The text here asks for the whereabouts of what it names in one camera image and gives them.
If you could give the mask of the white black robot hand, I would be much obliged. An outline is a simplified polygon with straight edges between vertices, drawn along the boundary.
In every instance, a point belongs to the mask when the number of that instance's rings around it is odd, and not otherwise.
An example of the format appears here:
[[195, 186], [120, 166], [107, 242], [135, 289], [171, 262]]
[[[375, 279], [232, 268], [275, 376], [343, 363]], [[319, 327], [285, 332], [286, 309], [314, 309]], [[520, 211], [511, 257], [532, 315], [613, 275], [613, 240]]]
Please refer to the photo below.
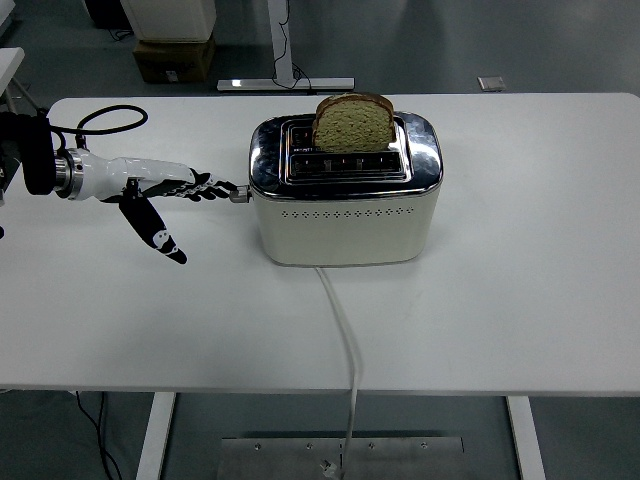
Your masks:
[[201, 200], [246, 200], [248, 193], [209, 172], [175, 162], [118, 157], [111, 160], [86, 150], [81, 183], [73, 188], [76, 200], [95, 198], [115, 203], [141, 240], [178, 264], [187, 262], [165, 222], [151, 203], [155, 197]]

